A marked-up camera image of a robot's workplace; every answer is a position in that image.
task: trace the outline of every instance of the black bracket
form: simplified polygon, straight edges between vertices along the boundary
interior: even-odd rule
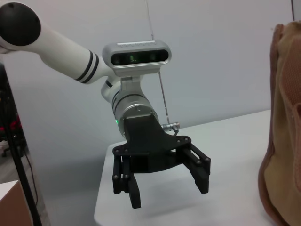
[[[154,116],[125,119],[127,143],[113,149],[113,190],[129,193],[132,207],[141,207],[134,173],[153,173],[184,164],[202,194],[208,193],[210,158],[190,137],[167,134]]]

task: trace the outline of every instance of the cardboard box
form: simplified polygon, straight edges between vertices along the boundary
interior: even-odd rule
[[[17,180],[0,184],[0,225],[32,226],[25,196]]]

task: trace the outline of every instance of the black joint cap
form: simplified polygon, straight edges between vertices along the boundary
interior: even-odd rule
[[[10,2],[0,8],[0,36],[9,44],[27,46],[41,33],[38,16],[28,6]]]

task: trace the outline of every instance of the camera lens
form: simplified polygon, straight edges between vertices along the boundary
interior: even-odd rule
[[[133,55],[130,55],[130,62],[134,62],[134,56]]]
[[[151,54],[150,54],[150,60],[151,60],[151,61],[156,61],[156,54],[151,53]]]
[[[114,65],[120,65],[120,59],[119,59],[119,57],[118,56],[112,57],[112,63]]]

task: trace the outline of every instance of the silver joint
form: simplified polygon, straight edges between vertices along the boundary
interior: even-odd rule
[[[168,132],[168,131],[179,131],[180,129],[180,124],[178,122],[174,122],[174,123],[170,123],[170,124],[163,124],[161,125],[162,129],[165,131],[165,132]]]

